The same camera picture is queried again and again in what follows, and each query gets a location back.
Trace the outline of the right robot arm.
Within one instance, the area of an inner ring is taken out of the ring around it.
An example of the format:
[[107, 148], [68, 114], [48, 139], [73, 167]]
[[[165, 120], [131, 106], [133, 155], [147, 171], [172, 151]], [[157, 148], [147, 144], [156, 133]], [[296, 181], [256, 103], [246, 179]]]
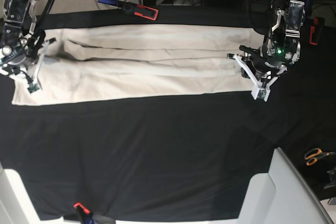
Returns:
[[40, 0], [4, 0], [4, 20], [1, 32], [1, 75], [27, 75], [35, 65], [38, 51], [45, 41], [41, 25], [55, 0], [48, 0], [42, 14], [34, 9]]

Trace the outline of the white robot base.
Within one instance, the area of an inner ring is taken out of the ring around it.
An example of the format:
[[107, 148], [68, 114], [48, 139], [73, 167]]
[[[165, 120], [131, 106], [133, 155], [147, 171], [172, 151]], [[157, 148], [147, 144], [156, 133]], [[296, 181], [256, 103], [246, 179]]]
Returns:
[[18, 172], [1, 167], [1, 223], [64, 223], [64, 220], [40, 220]]
[[274, 146], [156, 157], [132, 178], [117, 223], [332, 223], [293, 160]]

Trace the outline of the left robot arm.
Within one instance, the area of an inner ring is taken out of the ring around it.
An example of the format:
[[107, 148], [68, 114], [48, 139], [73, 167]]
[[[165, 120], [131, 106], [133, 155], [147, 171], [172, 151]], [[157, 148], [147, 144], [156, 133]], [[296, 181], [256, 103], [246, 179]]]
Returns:
[[305, 22], [305, 0], [272, 0], [270, 29], [265, 42], [252, 49], [240, 46], [246, 56], [242, 57], [245, 72], [255, 78], [264, 88], [287, 72], [287, 68], [300, 58], [300, 29]]

